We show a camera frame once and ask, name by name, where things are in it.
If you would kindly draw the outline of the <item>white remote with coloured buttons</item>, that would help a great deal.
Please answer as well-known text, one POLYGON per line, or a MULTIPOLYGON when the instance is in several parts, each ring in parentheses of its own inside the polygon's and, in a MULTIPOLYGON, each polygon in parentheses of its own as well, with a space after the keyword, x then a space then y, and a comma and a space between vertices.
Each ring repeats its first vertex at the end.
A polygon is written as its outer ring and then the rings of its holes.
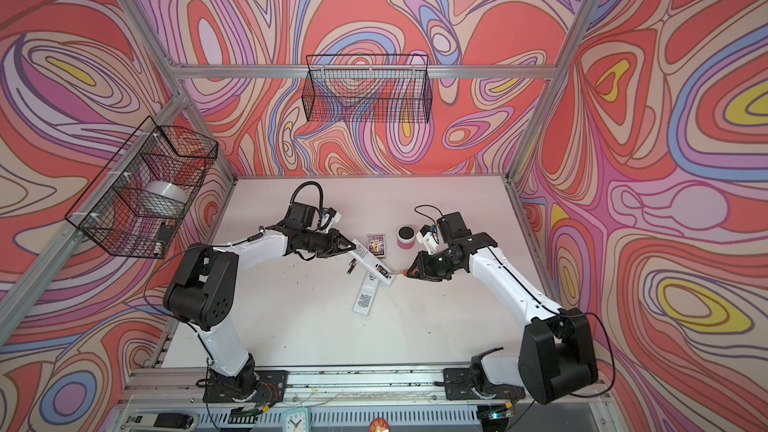
POLYGON ((354 244, 354 249, 351 251, 351 254, 356 262, 363 266, 379 282, 386 286, 391 286, 395 277, 390 268, 359 241, 353 240, 352 243, 354 244))

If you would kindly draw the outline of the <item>white remote control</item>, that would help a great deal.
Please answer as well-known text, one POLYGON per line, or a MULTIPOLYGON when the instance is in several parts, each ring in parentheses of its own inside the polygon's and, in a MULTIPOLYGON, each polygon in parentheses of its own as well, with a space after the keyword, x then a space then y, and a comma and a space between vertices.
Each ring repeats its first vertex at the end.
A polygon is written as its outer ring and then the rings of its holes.
POLYGON ((367 273, 365 275, 354 301, 352 309, 354 313, 362 316, 370 314, 379 285, 380 282, 373 274, 367 273))

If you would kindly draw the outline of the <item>orange handled screwdriver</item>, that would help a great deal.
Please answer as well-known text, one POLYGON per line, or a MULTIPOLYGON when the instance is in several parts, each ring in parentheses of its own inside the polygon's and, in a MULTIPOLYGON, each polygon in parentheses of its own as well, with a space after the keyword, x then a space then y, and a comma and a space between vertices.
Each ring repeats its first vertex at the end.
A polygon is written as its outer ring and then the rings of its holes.
POLYGON ((394 272, 389 273, 389 277, 392 278, 392 279, 394 279, 395 277, 399 277, 399 276, 406 277, 406 278, 413 278, 413 277, 415 277, 413 271, 411 271, 411 270, 394 271, 394 272))

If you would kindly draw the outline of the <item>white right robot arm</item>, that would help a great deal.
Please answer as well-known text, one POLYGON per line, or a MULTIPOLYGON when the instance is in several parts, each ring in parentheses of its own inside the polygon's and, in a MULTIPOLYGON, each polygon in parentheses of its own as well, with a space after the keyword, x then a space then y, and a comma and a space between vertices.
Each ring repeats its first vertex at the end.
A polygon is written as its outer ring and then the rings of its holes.
POLYGON ((458 212, 416 232, 423 249, 404 271, 410 279, 439 283, 465 271, 485 285, 516 320, 520 348, 496 347, 474 355, 468 367, 443 372, 450 400, 493 400, 524 390, 542 405, 597 382, 599 370, 586 313, 565 309, 525 278, 487 233, 474 233, 458 212))

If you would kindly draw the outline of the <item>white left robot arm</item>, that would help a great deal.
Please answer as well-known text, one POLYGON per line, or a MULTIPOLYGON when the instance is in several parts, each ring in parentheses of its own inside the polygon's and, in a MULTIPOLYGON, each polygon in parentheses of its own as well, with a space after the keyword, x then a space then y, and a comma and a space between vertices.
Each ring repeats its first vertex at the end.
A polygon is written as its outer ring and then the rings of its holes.
POLYGON ((353 251, 354 243, 334 227, 339 220, 333 208, 293 203, 280 222, 252 236, 232 244, 196 244, 184 252, 163 306, 192 327, 214 372, 234 378, 252 358, 229 319, 238 273, 292 254, 312 260, 353 251))

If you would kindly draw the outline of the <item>purple printed card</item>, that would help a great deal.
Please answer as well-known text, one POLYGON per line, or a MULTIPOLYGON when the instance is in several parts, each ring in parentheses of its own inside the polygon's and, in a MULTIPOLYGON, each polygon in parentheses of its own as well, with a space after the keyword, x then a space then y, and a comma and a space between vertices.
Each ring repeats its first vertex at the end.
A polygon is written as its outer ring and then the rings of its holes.
POLYGON ((375 257, 385 258, 387 255, 386 235, 384 233, 368 234, 367 248, 375 257))

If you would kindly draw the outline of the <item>pink round black-top pad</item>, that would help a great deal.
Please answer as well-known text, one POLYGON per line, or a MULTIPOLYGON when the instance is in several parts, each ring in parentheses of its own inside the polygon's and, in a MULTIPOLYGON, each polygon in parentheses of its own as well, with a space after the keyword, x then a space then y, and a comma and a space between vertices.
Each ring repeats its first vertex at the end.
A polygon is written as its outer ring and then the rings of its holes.
POLYGON ((400 249, 408 250, 414 246, 416 231, 413 227, 404 225, 397 231, 397 244, 400 249))

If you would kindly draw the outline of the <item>small white clock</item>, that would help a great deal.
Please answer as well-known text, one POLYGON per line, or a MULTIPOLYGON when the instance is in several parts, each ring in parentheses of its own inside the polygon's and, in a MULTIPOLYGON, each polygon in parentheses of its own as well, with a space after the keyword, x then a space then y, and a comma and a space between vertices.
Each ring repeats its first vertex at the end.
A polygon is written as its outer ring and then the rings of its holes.
POLYGON ((281 413, 282 432, 310 432, 311 414, 308 408, 294 408, 281 413))

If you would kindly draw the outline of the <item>white roll in basket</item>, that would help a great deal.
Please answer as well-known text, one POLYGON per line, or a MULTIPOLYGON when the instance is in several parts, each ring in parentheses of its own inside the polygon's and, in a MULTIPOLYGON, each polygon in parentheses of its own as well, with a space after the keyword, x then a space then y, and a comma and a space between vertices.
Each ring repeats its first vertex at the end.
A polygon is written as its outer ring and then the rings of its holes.
POLYGON ((188 193, 179 186, 165 181, 152 181, 139 195, 138 203, 147 216, 176 218, 182 214, 188 199, 188 193))

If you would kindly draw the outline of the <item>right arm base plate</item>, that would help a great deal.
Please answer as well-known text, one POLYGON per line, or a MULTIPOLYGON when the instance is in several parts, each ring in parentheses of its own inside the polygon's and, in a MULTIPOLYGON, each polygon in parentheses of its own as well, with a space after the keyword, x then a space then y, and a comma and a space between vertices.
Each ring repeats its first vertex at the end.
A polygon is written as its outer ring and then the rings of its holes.
POLYGON ((435 382, 442 387, 449 401, 506 400, 517 402, 526 397, 522 387, 492 384, 485 374, 473 367, 445 368, 442 379, 435 382))

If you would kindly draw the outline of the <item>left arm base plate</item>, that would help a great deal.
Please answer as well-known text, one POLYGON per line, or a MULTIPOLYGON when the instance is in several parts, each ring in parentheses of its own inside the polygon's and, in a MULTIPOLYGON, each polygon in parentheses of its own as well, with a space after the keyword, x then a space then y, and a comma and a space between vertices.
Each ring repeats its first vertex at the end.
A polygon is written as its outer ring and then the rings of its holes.
POLYGON ((210 371, 203 387, 203 401, 274 405, 283 401, 287 379, 286 370, 248 370, 235 377, 210 371))

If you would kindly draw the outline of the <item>black white device front rail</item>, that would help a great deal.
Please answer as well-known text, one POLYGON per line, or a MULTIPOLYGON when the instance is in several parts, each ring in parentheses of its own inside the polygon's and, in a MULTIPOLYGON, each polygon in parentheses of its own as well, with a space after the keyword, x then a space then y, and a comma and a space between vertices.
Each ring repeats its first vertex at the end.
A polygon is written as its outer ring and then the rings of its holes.
POLYGON ((194 414, 183 412, 145 412, 129 415, 120 431, 193 431, 199 423, 194 414))

